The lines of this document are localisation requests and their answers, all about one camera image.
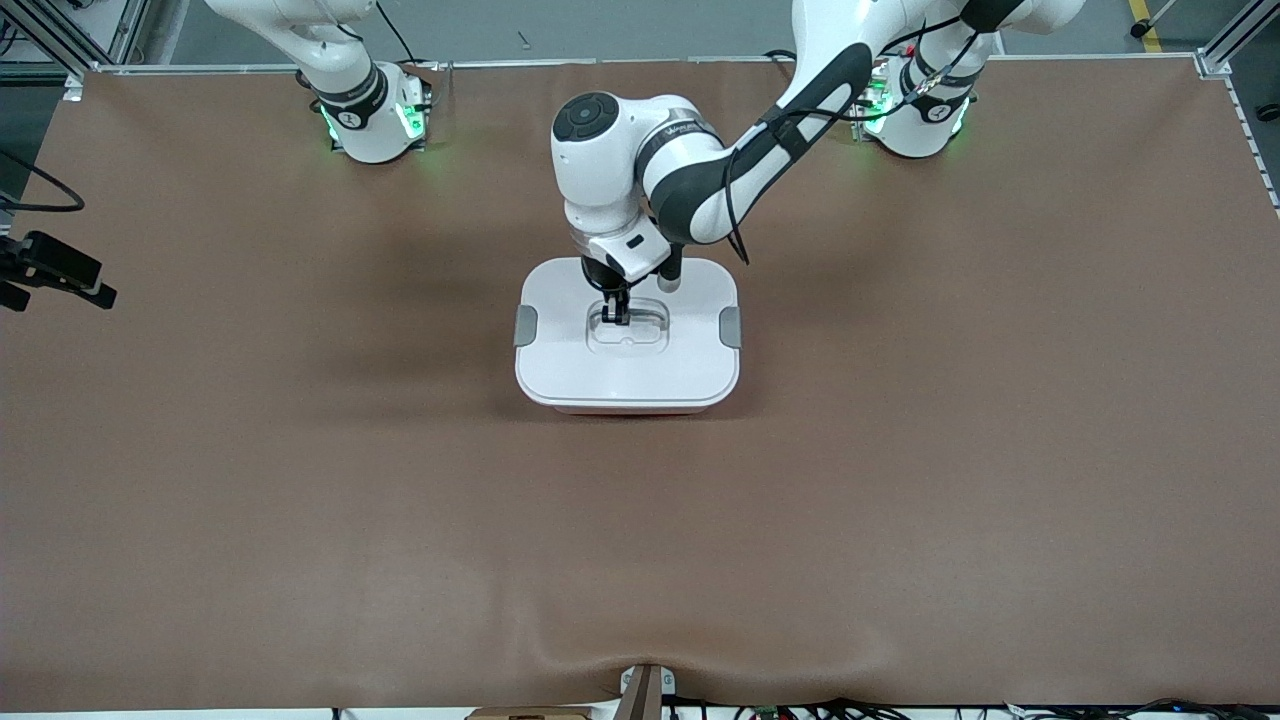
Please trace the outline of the large table cover mat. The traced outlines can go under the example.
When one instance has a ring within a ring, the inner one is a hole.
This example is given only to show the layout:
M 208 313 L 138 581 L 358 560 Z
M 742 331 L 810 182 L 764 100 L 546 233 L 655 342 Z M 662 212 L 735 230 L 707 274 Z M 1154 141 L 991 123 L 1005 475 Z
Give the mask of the large table cover mat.
M 742 370 L 684 418 L 515 379 L 572 247 L 550 123 L 764 63 L 460 69 L 425 152 L 279 74 L 96 76 L 23 217 L 102 263 L 0 314 L 0 712 L 1280 705 L 1280 217 L 1221 82 L 998 59 L 936 158 L 828 135 L 724 247 Z

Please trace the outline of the silver arm base bracket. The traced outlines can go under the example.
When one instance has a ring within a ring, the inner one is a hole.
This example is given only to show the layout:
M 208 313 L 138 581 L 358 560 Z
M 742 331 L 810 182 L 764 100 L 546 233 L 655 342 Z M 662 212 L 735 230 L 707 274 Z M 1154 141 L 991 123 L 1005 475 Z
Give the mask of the silver arm base bracket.
M 454 119 L 454 64 L 451 61 L 402 61 L 399 68 L 421 81 L 424 101 L 429 105 L 425 111 L 425 142 L 445 142 Z
M 850 124 L 852 140 L 856 143 L 870 141 L 870 132 L 882 126 L 879 115 L 892 105 L 892 94 L 888 94 L 884 85 L 874 81 L 865 88 L 851 106 L 851 113 L 858 122 Z

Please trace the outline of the perforated table side rail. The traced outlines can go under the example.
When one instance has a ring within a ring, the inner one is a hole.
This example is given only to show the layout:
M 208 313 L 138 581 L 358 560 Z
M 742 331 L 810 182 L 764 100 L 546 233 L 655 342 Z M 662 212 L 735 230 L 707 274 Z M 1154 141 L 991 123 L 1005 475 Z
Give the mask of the perforated table side rail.
M 1280 195 L 1277 195 L 1277 192 L 1276 192 L 1276 190 L 1274 187 L 1271 176 L 1270 176 L 1268 169 L 1267 169 L 1267 167 L 1265 164 L 1265 159 L 1262 158 L 1262 152 L 1260 151 L 1260 146 L 1256 142 L 1254 132 L 1253 132 L 1253 129 L 1251 127 L 1251 123 L 1249 123 L 1248 118 L 1245 117 L 1245 109 L 1244 109 L 1244 106 L 1243 106 L 1243 104 L 1242 104 L 1242 101 L 1240 101 L 1240 99 L 1239 99 L 1239 96 L 1238 96 L 1238 94 L 1235 91 L 1235 86 L 1233 83 L 1233 78 L 1230 76 L 1226 77 L 1225 81 L 1224 81 L 1224 83 L 1225 83 L 1225 86 L 1228 88 L 1228 94 L 1229 94 L 1229 97 L 1231 100 L 1233 108 L 1235 110 L 1236 119 L 1240 123 L 1242 132 L 1243 132 L 1243 135 L 1245 137 L 1245 141 L 1247 141 L 1248 147 L 1251 150 L 1253 161 L 1254 161 L 1254 164 L 1257 167 L 1257 170 L 1260 173 L 1260 178 L 1261 178 L 1262 184 L 1265 187 L 1265 191 L 1266 191 L 1266 193 L 1268 196 L 1268 201 L 1270 201 L 1272 209 L 1275 210 L 1275 214 L 1277 215 L 1277 218 L 1280 218 Z

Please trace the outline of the white storage box lid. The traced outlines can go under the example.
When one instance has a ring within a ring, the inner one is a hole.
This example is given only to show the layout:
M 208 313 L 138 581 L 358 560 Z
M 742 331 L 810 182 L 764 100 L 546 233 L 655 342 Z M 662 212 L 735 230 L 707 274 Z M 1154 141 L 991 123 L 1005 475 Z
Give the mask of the white storage box lid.
M 579 260 L 534 268 L 520 304 L 538 310 L 539 327 L 534 343 L 515 348 L 521 391 L 570 414 L 700 413 L 732 393 L 741 350 L 719 342 L 717 319 L 739 293 L 724 266 L 690 258 L 676 292 L 652 275 L 630 293 L 630 324 L 602 324 L 603 293 Z

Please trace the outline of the black-footed stand leg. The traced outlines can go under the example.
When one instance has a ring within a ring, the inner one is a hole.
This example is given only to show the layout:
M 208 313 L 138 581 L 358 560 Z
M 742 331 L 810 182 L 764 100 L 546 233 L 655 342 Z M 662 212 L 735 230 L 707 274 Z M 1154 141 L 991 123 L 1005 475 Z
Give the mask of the black-footed stand leg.
M 1133 14 L 1133 23 L 1129 35 L 1133 38 L 1146 42 L 1156 40 L 1155 27 L 1179 3 L 1179 0 L 1164 0 L 1164 4 L 1152 9 L 1156 0 L 1126 0 Z

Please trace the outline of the aluminium frame profile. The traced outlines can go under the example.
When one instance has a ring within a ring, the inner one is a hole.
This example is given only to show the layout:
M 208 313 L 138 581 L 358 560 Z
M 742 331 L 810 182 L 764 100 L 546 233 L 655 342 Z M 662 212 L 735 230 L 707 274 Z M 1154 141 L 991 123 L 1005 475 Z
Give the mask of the aluminium frame profile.
M 1194 53 L 1202 79 L 1231 74 L 1230 60 L 1271 20 L 1280 17 L 1280 0 L 1247 0 L 1245 5 L 1203 46 Z
M 93 72 L 128 63 L 151 0 L 0 0 L 0 87 L 78 102 Z

